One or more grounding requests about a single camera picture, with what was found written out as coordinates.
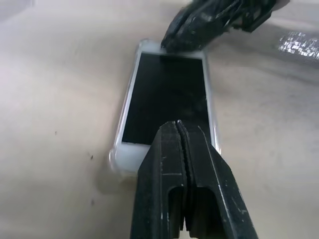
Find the clamp jaw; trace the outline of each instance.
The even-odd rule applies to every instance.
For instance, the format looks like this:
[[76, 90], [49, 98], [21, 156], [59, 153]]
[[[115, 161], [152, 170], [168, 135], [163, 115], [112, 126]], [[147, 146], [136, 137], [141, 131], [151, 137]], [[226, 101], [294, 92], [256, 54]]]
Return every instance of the clamp jaw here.
[[167, 122], [138, 170], [131, 239], [257, 239], [235, 178], [197, 125]]
[[253, 32], [272, 11], [289, 0], [194, 0], [169, 25], [162, 48], [167, 52], [201, 50], [230, 28]]

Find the smartphone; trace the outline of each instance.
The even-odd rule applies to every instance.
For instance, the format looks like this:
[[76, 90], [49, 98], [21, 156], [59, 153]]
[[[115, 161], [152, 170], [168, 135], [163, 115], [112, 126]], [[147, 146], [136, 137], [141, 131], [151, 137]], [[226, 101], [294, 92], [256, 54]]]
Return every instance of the smartphone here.
[[205, 129], [220, 151], [205, 53], [167, 54], [159, 43], [142, 40], [109, 153], [111, 168], [136, 173], [159, 127], [177, 120]]

